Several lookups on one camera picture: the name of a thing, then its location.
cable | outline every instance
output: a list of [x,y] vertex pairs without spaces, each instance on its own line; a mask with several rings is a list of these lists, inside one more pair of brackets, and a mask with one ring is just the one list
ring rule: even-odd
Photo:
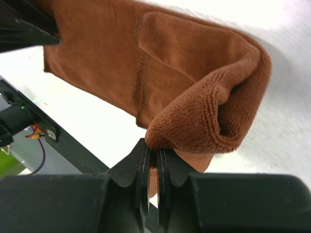
[[28,174],[29,176],[36,175],[42,169],[42,167],[44,166],[45,159],[46,159],[46,153],[45,153],[44,146],[43,146],[43,144],[41,142],[41,139],[38,138],[37,140],[38,140],[39,145],[40,145],[40,147],[42,149],[42,161],[41,161],[41,164],[39,165],[39,167],[36,170],[34,170],[32,173]]
[[26,138],[30,138],[30,139],[38,139],[38,138],[45,138],[45,135],[44,134],[41,134],[41,133],[36,133],[34,135],[29,135],[27,136]]
[[31,135],[26,135],[26,138],[34,138],[33,136],[35,135],[35,132],[38,130],[38,124],[35,122],[35,128],[33,128],[32,126],[30,127],[32,129],[32,134]]

microfiber towel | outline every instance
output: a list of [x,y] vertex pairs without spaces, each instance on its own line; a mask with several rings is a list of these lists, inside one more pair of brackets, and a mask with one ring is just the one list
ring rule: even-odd
[[[203,172],[239,147],[267,88],[271,61],[235,29],[135,0],[34,0],[62,43],[45,71],[123,109],[153,149]],[[156,193],[151,171],[150,196]]]

black plastic part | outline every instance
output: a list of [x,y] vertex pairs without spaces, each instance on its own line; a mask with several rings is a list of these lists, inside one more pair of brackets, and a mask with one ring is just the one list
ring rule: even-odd
[[55,21],[27,0],[0,0],[0,52],[57,45]]
[[16,176],[0,180],[2,233],[97,233],[109,179]]
[[146,218],[145,226],[151,233],[163,233],[159,226],[159,211],[151,203],[149,205],[149,216]]
[[[115,184],[122,187],[122,192],[115,192],[111,197],[109,212],[115,211],[113,216],[120,216],[119,231],[125,229],[123,224],[131,219],[132,226],[125,232],[144,232],[145,218],[148,216],[148,183],[149,179],[150,149],[144,139],[140,139],[131,153],[117,163],[105,174],[109,174]],[[103,226],[106,221],[113,221],[110,217],[103,219]]]
[[101,176],[0,180],[1,232],[143,233],[148,208],[144,204],[149,204],[145,190],[149,157],[150,150],[141,139],[128,156]]
[[172,150],[158,158],[165,233],[311,232],[311,194],[296,177],[200,174]]
[[0,111],[0,147],[11,144],[15,134],[33,124],[26,107],[19,104]]

white floor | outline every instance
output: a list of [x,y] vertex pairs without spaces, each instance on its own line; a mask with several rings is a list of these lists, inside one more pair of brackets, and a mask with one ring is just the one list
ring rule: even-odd
[[[242,146],[217,155],[207,172],[288,173],[311,187],[311,1],[153,0],[153,3],[241,29],[268,50],[273,74]],[[0,74],[108,166],[145,131],[98,98],[44,74],[42,48],[0,55]]]

orange wire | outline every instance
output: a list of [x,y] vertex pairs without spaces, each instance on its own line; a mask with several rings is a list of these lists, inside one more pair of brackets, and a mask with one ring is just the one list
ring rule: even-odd
[[26,138],[31,138],[33,135],[35,135],[35,132],[38,130],[38,124],[36,122],[35,122],[35,128],[33,128],[33,130],[34,130],[33,133],[31,135],[27,135]]

